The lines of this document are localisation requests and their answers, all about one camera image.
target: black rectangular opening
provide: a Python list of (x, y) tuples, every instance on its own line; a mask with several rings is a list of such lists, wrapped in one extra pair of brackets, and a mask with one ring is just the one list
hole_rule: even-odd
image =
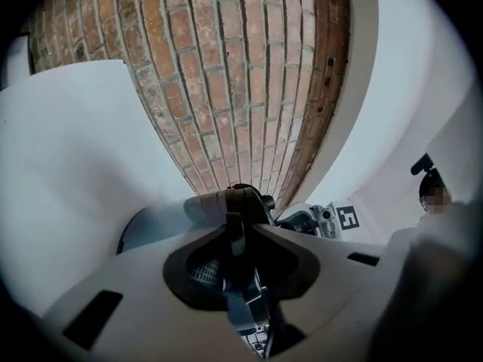
[(101, 291), (63, 331), (76, 345), (89, 350), (121, 302), (122, 294)]
[(371, 265), (375, 267), (379, 262), (379, 258), (371, 255), (364, 255), (363, 253), (353, 252), (347, 256), (347, 259), (354, 262), (361, 262), (362, 264)]

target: brick wall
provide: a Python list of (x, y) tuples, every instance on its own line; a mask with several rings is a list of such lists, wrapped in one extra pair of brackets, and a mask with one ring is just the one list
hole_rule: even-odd
[(280, 208), (337, 103), (348, 10), (348, 0), (45, 0), (30, 47), (37, 72), (123, 59), (194, 190), (251, 183)]

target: white panel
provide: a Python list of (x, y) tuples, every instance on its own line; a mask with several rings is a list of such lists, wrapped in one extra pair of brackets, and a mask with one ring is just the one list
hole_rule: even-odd
[(363, 186), (389, 157), (420, 105), (435, 42), (432, 2), (378, 0), (378, 5), (376, 58), (364, 103), (337, 159), (306, 200), (309, 204), (342, 201)]
[[(351, 31), (346, 74), (334, 117), (310, 171), (291, 203), (306, 202), (331, 169), (354, 127), (366, 93), (376, 56), (379, 12), (377, 0), (350, 0)], [(310, 204), (329, 204), (332, 199)]]
[(0, 103), (0, 264), (42, 315), (114, 256), (137, 211), (194, 194), (121, 60), (34, 75)]
[(29, 37), (15, 38), (8, 48), (2, 65), (2, 90), (30, 76)]

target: metal mesh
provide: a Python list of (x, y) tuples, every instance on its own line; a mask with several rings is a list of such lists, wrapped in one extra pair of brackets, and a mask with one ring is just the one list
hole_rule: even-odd
[(211, 260), (200, 265), (190, 273), (191, 277), (206, 287), (221, 291), (223, 289), (223, 279), (220, 276), (220, 262)]

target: person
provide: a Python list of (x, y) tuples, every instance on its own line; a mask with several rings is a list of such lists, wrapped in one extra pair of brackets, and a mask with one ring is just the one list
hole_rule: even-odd
[(451, 205), (451, 196), (438, 171), (427, 171), (420, 185), (420, 203), (428, 214), (442, 214)]

